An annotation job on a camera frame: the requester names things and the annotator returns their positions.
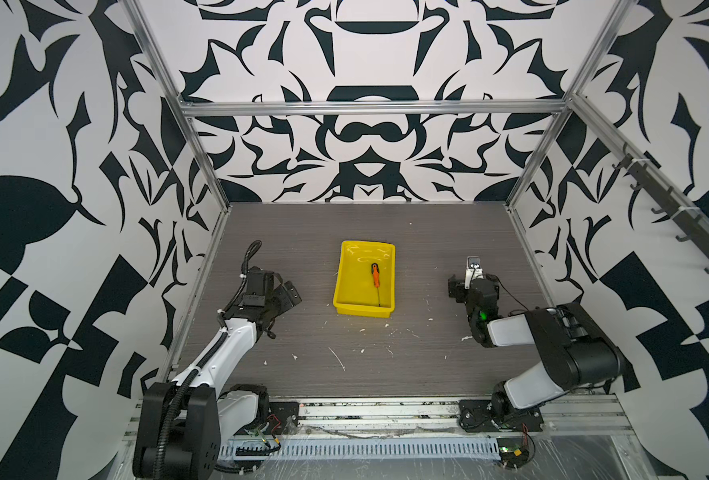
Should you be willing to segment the orange and black screwdriver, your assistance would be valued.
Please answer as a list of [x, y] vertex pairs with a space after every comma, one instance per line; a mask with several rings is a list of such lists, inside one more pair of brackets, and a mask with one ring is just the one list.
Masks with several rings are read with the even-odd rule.
[[381, 300], [381, 270], [380, 270], [380, 265], [377, 262], [374, 262], [371, 265], [371, 272], [372, 272], [372, 278], [373, 278], [373, 283], [374, 283], [374, 288], [376, 289], [376, 294], [377, 294], [377, 306], [382, 307], [382, 300]]

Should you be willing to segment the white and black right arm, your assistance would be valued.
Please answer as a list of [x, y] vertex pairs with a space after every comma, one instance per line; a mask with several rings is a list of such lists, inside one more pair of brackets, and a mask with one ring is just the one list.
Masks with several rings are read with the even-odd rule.
[[484, 348], [533, 346], [537, 364], [498, 383], [487, 401], [460, 402], [466, 432], [537, 425], [541, 407], [576, 390], [599, 388], [623, 376], [626, 359], [578, 303], [500, 316], [503, 286], [490, 274], [448, 280], [450, 298], [463, 304], [472, 338]]

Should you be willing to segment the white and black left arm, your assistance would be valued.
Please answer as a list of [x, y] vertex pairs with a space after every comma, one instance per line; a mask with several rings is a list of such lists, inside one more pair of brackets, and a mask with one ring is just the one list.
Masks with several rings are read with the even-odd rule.
[[272, 336], [278, 316], [302, 301], [296, 286], [268, 282], [218, 310], [220, 329], [202, 353], [173, 380], [144, 394], [132, 473], [138, 479], [208, 479], [214, 472], [241, 474], [254, 463], [220, 462], [222, 444], [242, 430], [266, 425], [266, 387], [226, 382], [262, 336]]

